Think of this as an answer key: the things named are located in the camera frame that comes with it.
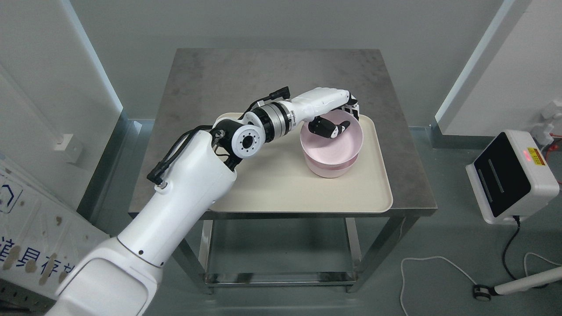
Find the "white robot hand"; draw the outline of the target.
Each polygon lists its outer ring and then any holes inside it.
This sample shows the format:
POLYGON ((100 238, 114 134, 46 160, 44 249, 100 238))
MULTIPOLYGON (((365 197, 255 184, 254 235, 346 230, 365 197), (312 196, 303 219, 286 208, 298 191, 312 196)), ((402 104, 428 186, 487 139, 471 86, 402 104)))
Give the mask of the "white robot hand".
POLYGON ((309 122, 308 130, 312 134, 323 138, 337 138, 349 128, 351 122, 345 120, 340 124, 334 124, 319 116, 344 104, 347 104, 347 112, 358 121, 359 100, 349 91, 336 88, 317 87, 292 98, 290 113, 294 115, 297 123, 309 122))

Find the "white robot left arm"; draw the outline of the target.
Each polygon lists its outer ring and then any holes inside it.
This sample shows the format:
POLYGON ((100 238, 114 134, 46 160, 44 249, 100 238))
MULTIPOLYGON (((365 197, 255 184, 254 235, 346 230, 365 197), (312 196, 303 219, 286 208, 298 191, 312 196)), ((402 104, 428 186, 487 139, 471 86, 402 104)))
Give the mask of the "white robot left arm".
POLYGON ((302 122, 333 139, 353 119, 359 119, 359 104, 347 90, 317 87, 291 98, 283 87, 251 103, 239 117, 185 132, 147 175, 155 193, 146 206, 73 268, 47 315, 143 315, 166 262, 197 220, 232 188, 242 160, 302 122))

